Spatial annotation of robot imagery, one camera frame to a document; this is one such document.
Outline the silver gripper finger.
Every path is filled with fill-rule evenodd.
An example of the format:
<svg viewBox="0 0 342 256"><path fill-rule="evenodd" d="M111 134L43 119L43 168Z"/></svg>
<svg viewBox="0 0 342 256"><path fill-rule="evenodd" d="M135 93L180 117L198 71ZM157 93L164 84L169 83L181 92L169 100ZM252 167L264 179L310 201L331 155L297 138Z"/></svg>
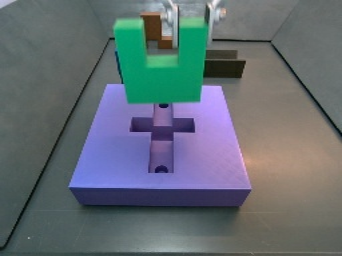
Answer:
<svg viewBox="0 0 342 256"><path fill-rule="evenodd" d="M173 0L161 0L165 6L165 13L162 19L168 22L173 32L173 48L177 49L180 45L180 6Z"/></svg>
<svg viewBox="0 0 342 256"><path fill-rule="evenodd" d="M213 41L213 30L214 25L218 24L228 15L228 9L224 6L222 0L212 0L206 4L206 15L205 20L208 23L208 44L212 44Z"/></svg>

